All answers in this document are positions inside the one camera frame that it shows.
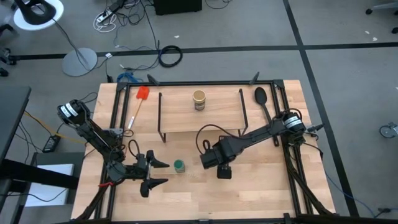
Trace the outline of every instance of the wooden tabletop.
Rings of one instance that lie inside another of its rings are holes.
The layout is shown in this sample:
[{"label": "wooden tabletop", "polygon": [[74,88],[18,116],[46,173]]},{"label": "wooden tabletop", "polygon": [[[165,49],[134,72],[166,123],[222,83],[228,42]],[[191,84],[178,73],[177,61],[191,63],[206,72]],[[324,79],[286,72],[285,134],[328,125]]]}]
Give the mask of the wooden tabletop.
[{"label": "wooden tabletop", "polygon": [[[305,104],[302,88],[298,80],[285,80],[289,106],[299,109],[307,127],[311,121]],[[284,155],[281,147],[275,147],[272,140],[266,140],[246,149],[231,163],[233,178],[220,180],[216,168],[204,170],[195,146],[196,131],[168,133],[163,143],[157,132],[157,109],[159,92],[167,95],[189,95],[197,89],[206,94],[230,94],[243,90],[248,115],[248,131],[266,124],[262,108],[254,101],[254,90],[258,85],[220,85],[220,86],[152,86],[146,101],[142,102],[134,122],[132,137],[139,143],[141,153],[153,149],[158,160],[170,164],[169,168],[152,169],[153,178],[168,178],[169,181],[154,188],[149,198],[139,193],[140,180],[126,180],[116,188],[113,221],[138,220],[197,220],[232,218],[276,218],[283,213],[294,217]],[[269,85],[262,86],[268,95],[266,106],[270,115],[275,116]],[[137,88],[129,95],[127,118],[129,121],[136,105]],[[109,128],[116,84],[102,84],[99,88],[93,120],[102,128]],[[124,92],[119,101],[119,124]],[[204,139],[212,144],[217,142],[220,131],[204,131],[200,134],[199,145]],[[314,138],[305,137],[309,144],[317,145]],[[127,144],[131,138],[124,138]],[[310,146],[301,147],[302,162],[307,184],[324,206],[334,212],[333,201],[326,181],[322,161],[318,151]],[[177,174],[173,163],[181,159],[185,163],[185,173]],[[132,164],[135,158],[127,153],[124,164]],[[103,159],[98,152],[86,157],[81,170],[79,186],[73,206],[72,218],[79,216],[95,196],[100,181]],[[301,208],[305,206],[298,187]],[[108,194],[104,196],[103,216],[106,214]]]}]

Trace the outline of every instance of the small green container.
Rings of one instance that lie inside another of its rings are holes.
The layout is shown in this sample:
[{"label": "small green container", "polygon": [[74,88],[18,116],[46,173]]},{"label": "small green container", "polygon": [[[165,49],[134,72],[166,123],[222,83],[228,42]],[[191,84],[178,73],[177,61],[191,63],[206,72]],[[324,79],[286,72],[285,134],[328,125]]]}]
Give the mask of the small green container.
[{"label": "small green container", "polygon": [[185,164],[181,159],[174,161],[174,169],[177,173],[185,172]]}]

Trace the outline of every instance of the gray round base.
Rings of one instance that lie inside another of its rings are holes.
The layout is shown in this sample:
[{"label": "gray round base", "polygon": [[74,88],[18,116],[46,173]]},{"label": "gray round base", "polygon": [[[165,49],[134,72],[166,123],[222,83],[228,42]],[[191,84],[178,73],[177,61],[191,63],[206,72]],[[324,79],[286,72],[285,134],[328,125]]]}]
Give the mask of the gray round base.
[{"label": "gray round base", "polygon": [[81,53],[79,57],[76,50],[72,50],[63,58],[62,62],[62,71],[72,77],[79,77],[89,73],[95,68],[98,61],[94,50],[88,48],[80,48],[78,50]]}]

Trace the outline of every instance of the blue cable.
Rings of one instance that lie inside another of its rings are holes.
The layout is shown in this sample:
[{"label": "blue cable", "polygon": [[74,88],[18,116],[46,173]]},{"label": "blue cable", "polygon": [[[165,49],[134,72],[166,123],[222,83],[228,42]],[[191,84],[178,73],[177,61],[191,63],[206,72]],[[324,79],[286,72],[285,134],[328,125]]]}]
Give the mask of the blue cable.
[{"label": "blue cable", "polygon": [[127,78],[129,83],[140,83],[144,82],[141,78],[134,78],[134,74],[132,72],[124,72],[118,76],[116,82],[120,82],[123,78]]},{"label": "blue cable", "polygon": [[330,182],[337,188],[337,190],[339,190],[339,191],[340,191],[341,193],[343,193],[345,196],[347,196],[347,197],[349,197],[349,198],[351,198],[351,199],[357,201],[358,203],[360,203],[361,205],[363,205],[364,207],[366,207],[367,210],[368,210],[368,211],[370,212],[370,214],[372,215],[372,217],[375,217],[375,216],[376,216],[376,215],[373,213],[373,211],[369,208],[369,206],[367,206],[364,202],[362,202],[362,201],[360,201],[360,200],[358,200],[358,199],[356,199],[356,198],[354,198],[354,197],[352,197],[352,196],[346,194],[343,190],[341,190],[341,189],[337,186],[337,184],[335,184],[335,183],[332,181],[332,179],[330,178],[330,176],[328,175],[328,173],[327,173],[326,171],[325,171],[325,174],[326,174],[326,177],[330,180]]}]

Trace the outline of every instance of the black floor line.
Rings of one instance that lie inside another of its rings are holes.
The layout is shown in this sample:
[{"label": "black floor line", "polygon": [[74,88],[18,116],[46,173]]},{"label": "black floor line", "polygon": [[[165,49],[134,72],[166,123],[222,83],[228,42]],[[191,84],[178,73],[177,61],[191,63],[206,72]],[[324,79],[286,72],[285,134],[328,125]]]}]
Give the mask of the black floor line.
[{"label": "black floor line", "polygon": [[[182,49],[185,54],[214,53],[214,52],[242,52],[242,51],[266,51],[266,50],[333,50],[333,49],[370,49],[381,47],[398,47],[398,42],[368,43],[368,44],[323,44],[323,45],[270,45],[270,46],[240,46],[240,47],[199,47]],[[105,57],[107,53],[114,56],[135,56],[135,55],[157,55],[156,50],[127,50],[115,52],[97,52],[97,56]],[[16,55],[19,60],[42,60],[61,59],[66,54],[37,54],[37,55]]]},{"label": "black floor line", "polygon": [[[293,16],[292,9],[290,8],[289,0],[284,0],[284,5],[285,5],[287,16],[289,18],[290,25],[292,26],[295,40],[297,42],[297,45],[300,48],[300,50],[299,50],[300,55],[303,60],[304,69],[307,73],[308,80],[310,82],[312,93],[315,98],[315,103],[317,104],[322,123],[325,125],[324,128],[325,128],[326,136],[327,136],[328,143],[330,146],[331,155],[332,155],[333,161],[336,166],[336,171],[338,174],[338,178],[340,180],[341,188],[342,188],[343,192],[345,192],[346,194],[348,194],[350,196],[353,196],[353,193],[351,191],[351,187],[349,186],[348,178],[347,178],[347,175],[346,175],[346,172],[344,169],[343,161],[341,160],[341,156],[338,151],[335,135],[333,134],[333,130],[331,128],[329,117],[326,113],[325,105],[323,104],[323,100],[321,98],[321,94],[320,94],[320,91],[319,91],[319,88],[317,85],[317,81],[313,74],[307,53],[305,51],[305,47],[303,45],[303,42],[302,42],[302,39],[301,39],[301,36],[299,33],[299,28],[297,27],[296,21]],[[347,203],[349,214],[351,216],[358,217],[359,213],[358,213],[358,209],[356,207],[355,201],[352,198],[349,198],[347,196],[345,196],[345,200]]]}]

